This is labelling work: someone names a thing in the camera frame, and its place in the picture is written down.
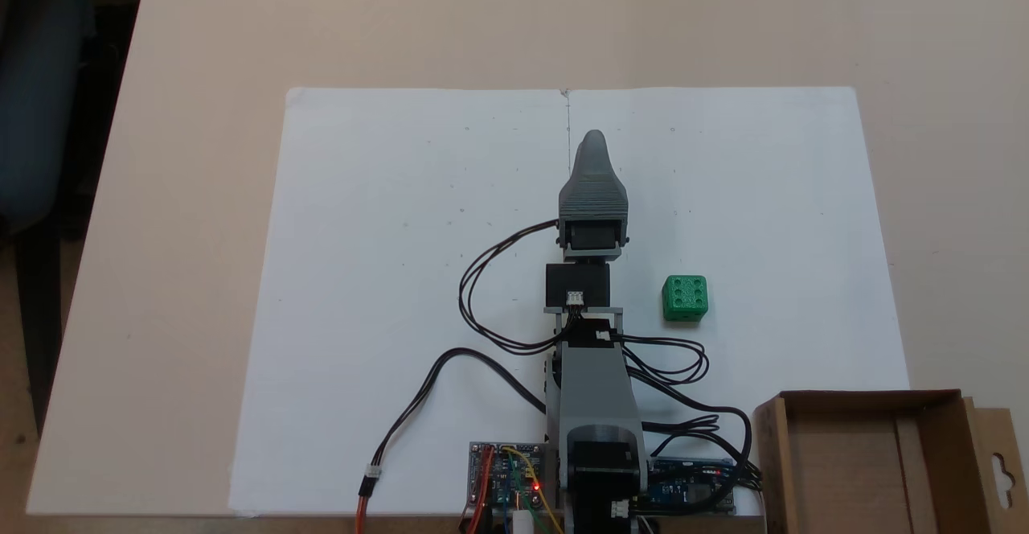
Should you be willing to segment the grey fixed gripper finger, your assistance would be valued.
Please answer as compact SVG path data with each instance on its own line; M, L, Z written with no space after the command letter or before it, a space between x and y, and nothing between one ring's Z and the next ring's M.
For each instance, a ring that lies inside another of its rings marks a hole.
M581 139L572 164L572 175L615 175L607 141L601 130L589 130Z

